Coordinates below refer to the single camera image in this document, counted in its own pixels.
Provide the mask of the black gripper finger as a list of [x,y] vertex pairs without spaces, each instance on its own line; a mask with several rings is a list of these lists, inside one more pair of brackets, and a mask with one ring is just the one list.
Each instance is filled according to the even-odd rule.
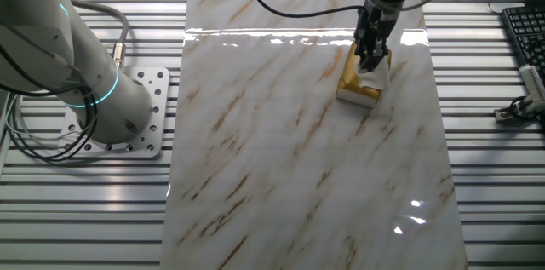
[[369,71],[373,72],[382,62],[384,58],[388,57],[388,49],[382,48],[374,51],[369,60]]
[[369,70],[370,51],[365,42],[357,42],[354,54],[359,58],[359,70]]

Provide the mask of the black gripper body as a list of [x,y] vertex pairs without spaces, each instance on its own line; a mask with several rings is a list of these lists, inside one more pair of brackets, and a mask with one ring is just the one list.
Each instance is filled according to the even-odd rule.
[[354,32],[354,42],[357,52],[374,52],[376,44],[384,44],[389,38],[397,15],[383,9],[366,4],[358,10],[358,20]]

